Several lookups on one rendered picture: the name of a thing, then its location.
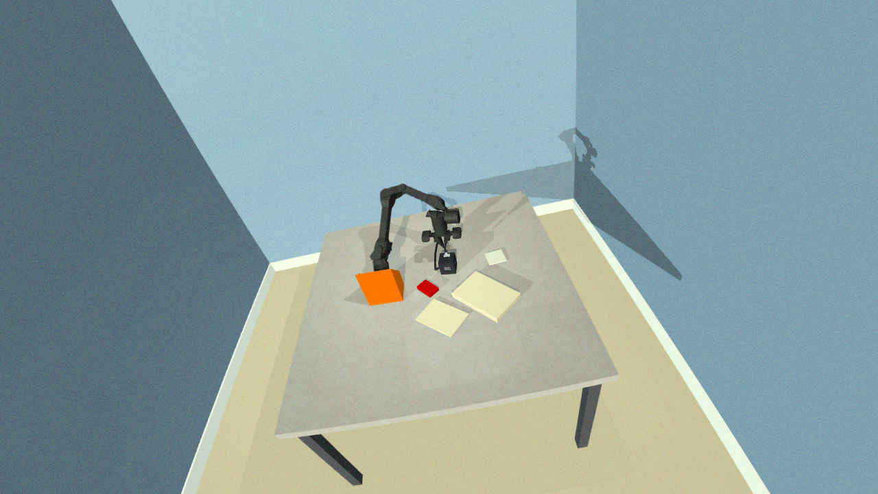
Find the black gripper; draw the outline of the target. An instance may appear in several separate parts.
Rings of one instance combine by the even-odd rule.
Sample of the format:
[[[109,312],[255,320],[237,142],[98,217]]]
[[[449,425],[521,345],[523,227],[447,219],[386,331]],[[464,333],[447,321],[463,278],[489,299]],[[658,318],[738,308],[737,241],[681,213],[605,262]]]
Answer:
[[[453,239],[460,239],[462,237],[462,229],[460,227],[455,227],[450,231],[446,228],[445,222],[440,227],[435,227],[433,225],[433,228],[435,233],[431,233],[431,231],[423,231],[423,233],[421,233],[421,241],[423,241],[423,243],[429,243],[430,237],[433,237],[435,243],[440,244],[443,249],[444,247],[446,249],[448,241],[451,241],[451,236]]]

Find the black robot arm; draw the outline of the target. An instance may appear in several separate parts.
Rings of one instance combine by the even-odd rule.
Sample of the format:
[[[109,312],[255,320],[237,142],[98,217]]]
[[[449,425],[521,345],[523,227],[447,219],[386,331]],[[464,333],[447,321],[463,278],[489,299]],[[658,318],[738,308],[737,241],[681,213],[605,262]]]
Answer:
[[[415,197],[415,199],[425,201],[427,204],[433,207],[433,209],[438,210],[427,211],[426,217],[431,217],[432,226],[434,225],[435,227],[440,227],[445,222],[447,228],[447,223],[460,222],[459,209],[448,209],[445,206],[444,200],[441,199],[441,197],[439,197],[438,195],[421,193],[421,191],[414,189],[413,187],[408,187],[404,183],[395,185],[395,187],[388,187],[381,190],[381,221],[379,227],[379,237],[377,238],[374,250],[370,255],[370,259],[374,260],[372,262],[374,272],[385,271],[389,269],[387,257],[392,251],[392,243],[389,241],[391,210],[395,203],[395,200],[399,199],[399,197],[401,197],[401,195],[405,193]]]

